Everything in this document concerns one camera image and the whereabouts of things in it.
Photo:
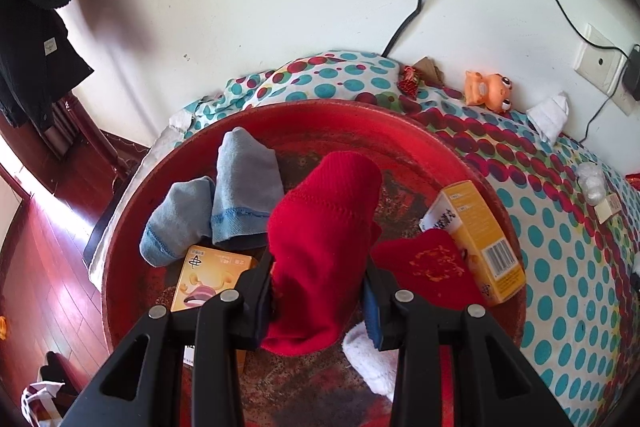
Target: white towel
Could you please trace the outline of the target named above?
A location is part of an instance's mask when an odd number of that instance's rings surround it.
[[[564,92],[540,102],[527,111],[527,118],[540,134],[542,141],[549,145],[556,143],[568,117],[569,103]]]
[[[378,351],[367,335],[364,322],[361,322],[344,336],[342,350],[370,390],[394,400],[398,372],[397,349]]]

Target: wooden floor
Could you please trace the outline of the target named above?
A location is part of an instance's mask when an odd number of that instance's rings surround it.
[[[74,145],[55,197],[42,187],[12,225],[0,259],[0,380],[15,403],[36,381],[47,351],[60,353],[83,387],[107,357],[100,294],[82,250],[111,200],[113,175],[87,144]]]

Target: metal screw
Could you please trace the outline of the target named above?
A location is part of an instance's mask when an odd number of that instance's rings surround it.
[[[166,315],[166,308],[162,306],[162,304],[153,306],[149,310],[149,317],[151,317],[152,319],[161,319],[165,315]]]
[[[409,290],[398,290],[396,292],[396,300],[398,302],[411,302],[414,300],[414,294]]]
[[[220,294],[220,300],[223,302],[233,302],[240,297],[238,290],[224,290]]]
[[[472,317],[475,317],[476,319],[480,319],[480,318],[484,317],[484,314],[486,313],[486,310],[480,304],[471,304],[466,309],[466,312],[469,315],[471,315]]]

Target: red sock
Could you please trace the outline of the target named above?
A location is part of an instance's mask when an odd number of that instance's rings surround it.
[[[435,306],[463,310],[469,304],[484,305],[474,277],[444,230],[385,241],[373,249],[371,257],[378,268],[392,272],[402,288]]]
[[[262,347],[299,356],[335,343],[360,296],[382,175],[368,158],[334,152],[271,214],[276,316]]]

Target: black coat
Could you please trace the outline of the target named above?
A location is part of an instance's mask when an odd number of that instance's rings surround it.
[[[30,119],[41,131],[48,129],[51,104],[94,72],[67,34],[55,10],[0,0],[0,110],[13,126]],[[49,50],[56,48],[47,55],[46,42]]]

